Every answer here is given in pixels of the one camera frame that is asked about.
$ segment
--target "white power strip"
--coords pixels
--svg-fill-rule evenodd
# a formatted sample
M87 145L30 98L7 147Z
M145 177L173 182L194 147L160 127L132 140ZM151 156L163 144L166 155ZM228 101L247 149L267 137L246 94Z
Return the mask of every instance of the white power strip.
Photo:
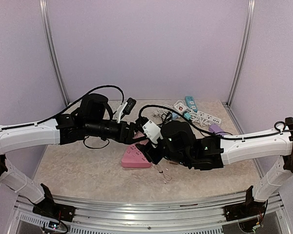
M211 116L209 114L206 114L202 111L197 111L197 116L200 116L201 118L207 119L211 122L217 123L217 124L221 124L221 119L217 118L215 116Z
M211 125L212 123L221 124L221 121L222 121L220 118L209 115L202 111L197 111L197 113L194 112L189 107L185 106L182 100L177 101L173 106L170 106L170 105L164 105L164 106L169 107L171 109L175 109L179 113L182 113L184 111L184 110L180 110L179 107L182 107L182 109L185 107L187 111L189 111L189 114L191 115L191 121L193 123L199 123L202 127ZM167 112L168 111L165 109L158 109L157 111L154 111L154 116L166 114Z

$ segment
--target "white robot arm segment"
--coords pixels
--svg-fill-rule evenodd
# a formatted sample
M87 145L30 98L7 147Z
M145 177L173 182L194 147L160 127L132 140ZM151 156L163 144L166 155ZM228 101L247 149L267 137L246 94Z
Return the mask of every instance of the white robot arm segment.
M8 159L5 160L5 165L8 171L0 176L0 182L2 184L5 184L15 193L28 198L35 204L38 204L44 199L44 191L40 184L28 178L24 173L13 166Z
M9 130L1 129L13 125L0 125L0 155L31 146L60 143L60 131L56 128L58 123L54 118L39 125L33 124Z
M274 166L253 187L254 201L266 202L274 191L281 187L291 176L293 176L291 171L284 170L284 159L280 156Z
M262 132L229 136L226 138L246 138L252 136L266 135L276 133L277 130L270 129ZM284 132L274 136L267 136L246 140L224 140L220 141L220 148L224 149L221 154L224 165L229 165L246 159L253 159L266 156L275 155L290 155L292 151L293 142L290 141L291 133Z

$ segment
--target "white cable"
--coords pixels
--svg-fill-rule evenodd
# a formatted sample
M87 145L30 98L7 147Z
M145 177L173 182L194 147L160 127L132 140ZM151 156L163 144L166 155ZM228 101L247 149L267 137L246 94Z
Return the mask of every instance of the white cable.
M251 233L247 233L247 232L243 231L243 230L241 229L240 225L239 225L239 222L238 222L238 226L239 226L239 229L241 230L241 232L243 232L243 233L245 233L245 234L254 234L254 233L256 233L255 230L253 230Z
M174 109L174 106L177 105L178 103L184 104L184 102L182 100L178 100L178 101L175 102L174 105L164 105L164 106L168 107L170 109ZM162 114L167 114L168 112L169 111L165 110L165 109L158 109L158 110L153 112L153 115L154 116L161 116ZM199 116L193 110L188 109L188 112L189 112L189 114L191 116L191 122L192 123L198 123L198 124L200 124L201 127L210 126L212 124L212 122L209 119L202 118L201 116Z
M153 164L153 167L154 167L159 173L161 173L161 174L163 175L163 179L164 179L164 183L165 183L165 184L166 184L166 182L167 182L167 183L171 182L172 177L170 176L170 174L169 174L168 172L163 171L162 168L161 168L161 166L160 166L159 164L157 164L157 165L154 165L154 164Z

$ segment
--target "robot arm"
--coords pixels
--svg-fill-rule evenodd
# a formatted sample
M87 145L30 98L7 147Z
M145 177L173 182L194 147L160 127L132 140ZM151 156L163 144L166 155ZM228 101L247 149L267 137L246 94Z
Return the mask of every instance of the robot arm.
M62 114L42 123L0 125L0 182L35 204L33 212L61 220L72 221L74 207L56 204L48 187L38 184L16 169L4 156L5 153L46 144L69 144L83 140L85 136L113 139L119 143L132 144L142 139L133 139L135 132L144 131L149 138L147 145L137 148L149 162L157 164L162 158L178 162L191 169L211 170L222 168L241 160L280 155L271 170L254 187L247 191L244 203L225 207L228 221L263 212L269 196L293 175L293 132L270 129L258 133L225 136L209 136L195 139L187 122L170 121L159 128L151 120L143 125L121 121L129 114L135 101L121 105L112 120L113 113L107 106L108 99L90 94L83 98L81 106L72 114ZM105 110L110 120L103 119ZM287 128L293 130L293 118L286 119ZM273 136L253 137L273 133Z

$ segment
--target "blue power strip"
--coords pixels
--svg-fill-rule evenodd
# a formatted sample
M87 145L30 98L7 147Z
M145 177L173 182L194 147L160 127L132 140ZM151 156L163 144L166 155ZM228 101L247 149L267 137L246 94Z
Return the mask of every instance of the blue power strip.
M197 107L194 102L194 98L192 96L185 97L186 105L192 109L194 112L197 112Z

